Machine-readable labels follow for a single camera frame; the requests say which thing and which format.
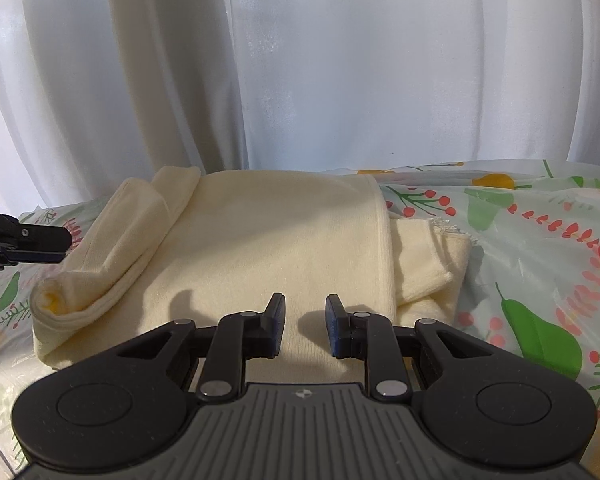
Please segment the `cream knit garment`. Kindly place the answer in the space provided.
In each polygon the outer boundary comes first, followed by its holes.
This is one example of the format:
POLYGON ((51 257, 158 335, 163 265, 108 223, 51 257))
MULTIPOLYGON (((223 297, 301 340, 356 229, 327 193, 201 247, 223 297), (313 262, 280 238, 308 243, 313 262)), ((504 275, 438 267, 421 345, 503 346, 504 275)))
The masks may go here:
POLYGON ((122 183, 59 272, 30 296, 36 356, 60 370, 180 318, 211 326, 286 299, 275 359, 252 382, 355 382, 329 351, 325 300, 411 326, 450 322, 471 241, 388 211, 370 176, 166 167, 122 183))

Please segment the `white sheer curtain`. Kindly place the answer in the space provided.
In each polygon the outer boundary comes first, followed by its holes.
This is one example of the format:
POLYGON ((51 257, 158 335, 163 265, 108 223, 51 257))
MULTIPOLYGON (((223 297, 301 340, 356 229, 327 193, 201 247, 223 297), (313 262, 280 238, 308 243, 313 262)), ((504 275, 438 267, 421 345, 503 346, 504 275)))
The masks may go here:
POLYGON ((164 166, 600 165, 600 0, 0 0, 0 205, 164 166))

